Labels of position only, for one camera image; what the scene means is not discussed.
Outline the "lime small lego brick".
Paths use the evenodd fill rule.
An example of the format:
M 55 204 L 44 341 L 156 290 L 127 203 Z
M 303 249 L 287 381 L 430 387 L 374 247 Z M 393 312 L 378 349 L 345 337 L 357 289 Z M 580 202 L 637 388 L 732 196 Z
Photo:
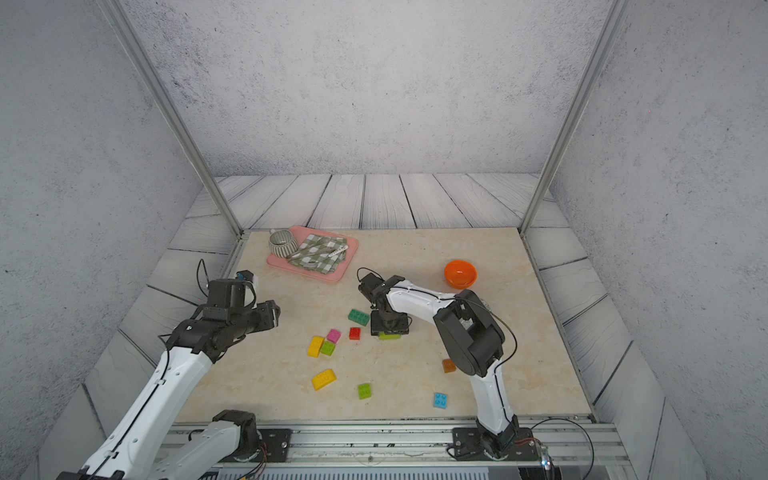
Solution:
M 359 400 L 365 400 L 372 397 L 372 387 L 370 383 L 363 383 L 357 386 L 357 395 Z

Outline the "brown small lego brick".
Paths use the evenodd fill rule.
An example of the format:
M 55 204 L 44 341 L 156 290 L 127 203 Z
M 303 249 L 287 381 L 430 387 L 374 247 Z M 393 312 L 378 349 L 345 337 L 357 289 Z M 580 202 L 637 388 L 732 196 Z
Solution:
M 450 359 L 444 359 L 442 361 L 442 368 L 445 373 L 452 373 L 456 371 L 456 365 Z

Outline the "yellow long lego brick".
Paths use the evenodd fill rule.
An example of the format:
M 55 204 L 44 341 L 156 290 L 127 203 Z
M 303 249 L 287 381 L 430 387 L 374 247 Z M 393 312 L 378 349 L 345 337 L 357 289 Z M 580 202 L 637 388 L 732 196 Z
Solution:
M 326 369 L 318 373 L 311 379 L 313 389 L 320 391 L 337 380 L 337 376 L 332 369 Z

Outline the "cyan small lego brick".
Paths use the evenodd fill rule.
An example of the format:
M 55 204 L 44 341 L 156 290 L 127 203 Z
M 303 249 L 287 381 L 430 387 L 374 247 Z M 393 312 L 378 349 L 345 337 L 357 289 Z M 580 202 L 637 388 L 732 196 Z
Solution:
M 433 396 L 433 406 L 445 410 L 447 408 L 448 396 L 444 393 L 435 392 Z

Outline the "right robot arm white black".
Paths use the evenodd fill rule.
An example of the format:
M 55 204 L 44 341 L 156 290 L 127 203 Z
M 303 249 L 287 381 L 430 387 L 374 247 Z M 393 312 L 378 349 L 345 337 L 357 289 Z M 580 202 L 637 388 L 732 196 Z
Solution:
M 405 334 L 414 318 L 435 326 L 449 359 L 470 378 L 484 453 L 504 458 L 519 432 L 503 380 L 502 366 L 512 358 L 503 350 L 504 323 L 468 289 L 436 292 L 402 276 L 385 279 L 368 270 L 358 279 L 358 290 L 370 303 L 375 334 Z

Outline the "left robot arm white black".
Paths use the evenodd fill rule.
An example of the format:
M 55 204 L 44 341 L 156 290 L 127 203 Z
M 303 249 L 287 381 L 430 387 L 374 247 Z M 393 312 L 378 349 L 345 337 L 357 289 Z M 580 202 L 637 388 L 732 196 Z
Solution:
M 250 271 L 212 280 L 205 304 L 168 336 L 147 384 L 104 443 L 61 479 L 198 479 L 225 459 L 264 465 L 265 441 L 252 413 L 224 410 L 175 453 L 157 455 L 199 381 L 248 335 L 277 327 L 279 306 L 259 302 Z

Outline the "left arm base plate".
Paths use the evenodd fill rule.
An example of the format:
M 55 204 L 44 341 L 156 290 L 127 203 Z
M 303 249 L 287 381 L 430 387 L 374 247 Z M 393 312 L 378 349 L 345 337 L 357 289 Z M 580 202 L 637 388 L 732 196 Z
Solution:
M 232 457 L 240 463 L 284 463 L 293 431 L 291 429 L 257 429 L 249 427 L 240 438 Z

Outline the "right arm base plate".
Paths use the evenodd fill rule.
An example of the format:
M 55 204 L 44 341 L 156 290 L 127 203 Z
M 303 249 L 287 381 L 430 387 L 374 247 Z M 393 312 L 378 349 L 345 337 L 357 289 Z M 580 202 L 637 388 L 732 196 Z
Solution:
M 447 448 L 457 461 L 538 462 L 540 449 L 530 428 L 520 427 L 514 434 L 494 436 L 477 427 L 452 430 L 452 443 Z

